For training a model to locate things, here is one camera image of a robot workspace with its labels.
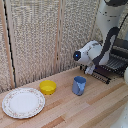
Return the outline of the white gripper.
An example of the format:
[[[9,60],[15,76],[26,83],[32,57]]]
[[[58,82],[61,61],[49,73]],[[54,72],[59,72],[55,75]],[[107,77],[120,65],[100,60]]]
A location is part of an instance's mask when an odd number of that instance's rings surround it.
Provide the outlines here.
[[[89,75],[92,75],[94,70],[95,70],[95,66],[94,65],[91,65],[91,66],[88,66],[86,68],[85,73],[86,74],[89,74]]]

